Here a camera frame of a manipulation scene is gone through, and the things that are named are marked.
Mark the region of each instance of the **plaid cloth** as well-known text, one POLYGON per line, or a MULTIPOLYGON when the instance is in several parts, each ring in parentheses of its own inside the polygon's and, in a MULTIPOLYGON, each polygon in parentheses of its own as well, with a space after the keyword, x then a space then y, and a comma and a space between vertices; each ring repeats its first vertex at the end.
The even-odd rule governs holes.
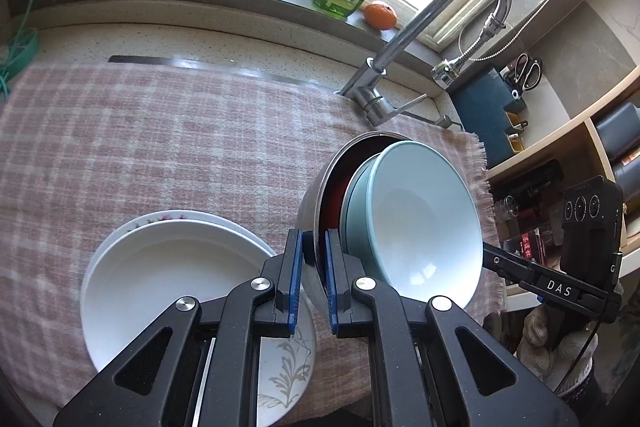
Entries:
MULTIPOLYGON (((497 245, 485 155, 475 135, 398 116, 382 126, 424 142, 460 173, 497 245)), ((117 226, 147 212, 204 210, 281 252, 306 188, 348 140, 370 130, 326 90, 232 74, 132 64, 33 65, 0 115, 0 366, 64 405, 95 374, 79 292, 89 258, 117 226)), ((504 281, 483 270, 467 311, 502 307, 504 281)), ((362 341, 337 340, 314 311, 316 365, 283 423, 370 393, 362 341)))

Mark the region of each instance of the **glove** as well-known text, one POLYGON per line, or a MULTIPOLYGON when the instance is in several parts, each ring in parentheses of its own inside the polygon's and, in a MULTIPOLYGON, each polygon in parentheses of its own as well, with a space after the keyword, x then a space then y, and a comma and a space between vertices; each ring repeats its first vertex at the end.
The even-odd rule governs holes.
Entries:
POLYGON ((593 365, 593 352, 598 347, 598 336, 594 335, 580 357, 580 361, 571 371, 562 386, 556 390, 566 372, 574 363, 591 331, 584 328, 566 335, 552 352, 546 349, 548 337, 548 313, 541 304, 524 319, 522 340, 516 350, 516 356, 536 377, 558 396, 564 396, 576 389, 589 375, 593 365))

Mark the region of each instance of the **white plate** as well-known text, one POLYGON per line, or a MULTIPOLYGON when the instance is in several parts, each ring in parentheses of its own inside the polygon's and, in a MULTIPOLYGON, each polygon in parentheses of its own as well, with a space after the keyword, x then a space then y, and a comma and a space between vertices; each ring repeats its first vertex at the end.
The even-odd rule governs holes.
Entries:
POLYGON ((263 240, 261 240, 255 233, 250 232, 244 227, 238 225, 238 223, 234 223, 233 221, 229 221, 224 217, 215 216, 214 214, 208 214, 207 212, 198 212, 197 210, 161 210, 159 212, 152 212, 150 214, 145 214, 144 216, 136 217, 135 219, 131 219, 131 221, 127 221, 124 225, 120 225, 111 232, 107 238, 101 242, 100 246, 92 255, 89 260, 89 264, 86 267, 84 272, 84 279, 82 280, 82 289, 81 292, 84 293, 84 285, 86 283, 86 275, 91 272, 94 267, 94 264, 98 262, 98 259, 102 256, 105 250, 109 248, 113 243, 115 243, 119 238, 125 235, 127 232, 131 232, 131 230, 139 229, 143 225, 148 225, 149 223, 155 223, 156 221, 167 221, 169 219, 194 219, 196 221, 205 221, 206 223, 214 223, 215 225, 222 225, 223 227, 227 227, 231 230, 236 230, 236 232, 241 233, 245 237, 248 237, 255 243, 258 243, 261 247, 263 247, 267 252, 269 252, 270 257, 276 255, 273 249, 267 245, 263 240))
MULTIPOLYGON (((187 212, 182 215, 193 217, 187 212)), ((110 244, 100 245, 84 277, 82 332, 99 371, 175 299, 192 295, 206 301, 225 296, 257 276, 265 258, 273 254, 238 225, 234 228, 245 233, 191 219, 163 219, 140 227, 147 219, 151 218, 143 216, 120 227, 120 237, 112 233, 105 241, 110 244)), ((300 399, 313 371, 315 339, 311 313, 302 299, 295 335, 262 340, 260 427, 279 420, 300 399)))

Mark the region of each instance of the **tangerine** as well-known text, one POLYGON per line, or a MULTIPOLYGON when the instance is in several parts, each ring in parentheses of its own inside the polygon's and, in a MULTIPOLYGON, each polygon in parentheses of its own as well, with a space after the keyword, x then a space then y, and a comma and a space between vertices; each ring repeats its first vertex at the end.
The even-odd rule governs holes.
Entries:
POLYGON ((390 30, 398 24, 396 11, 384 1, 373 1, 364 8, 364 20, 376 30, 390 30))

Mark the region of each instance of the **speckled countertop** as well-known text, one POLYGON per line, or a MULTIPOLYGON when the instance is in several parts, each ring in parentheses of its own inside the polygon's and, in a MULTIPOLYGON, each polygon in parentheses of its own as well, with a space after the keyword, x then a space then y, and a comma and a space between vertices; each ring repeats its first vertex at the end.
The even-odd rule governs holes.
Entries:
MULTIPOLYGON (((40 30, 39 62, 105 62, 111 55, 186 58, 223 66, 238 66, 279 74, 332 89, 342 87, 356 68, 310 52, 273 42, 229 33, 156 24, 82 24, 40 30)), ((395 105, 419 95, 394 82, 382 80, 380 91, 395 105)), ((426 99, 412 112, 437 120, 454 117, 444 93, 426 99)))

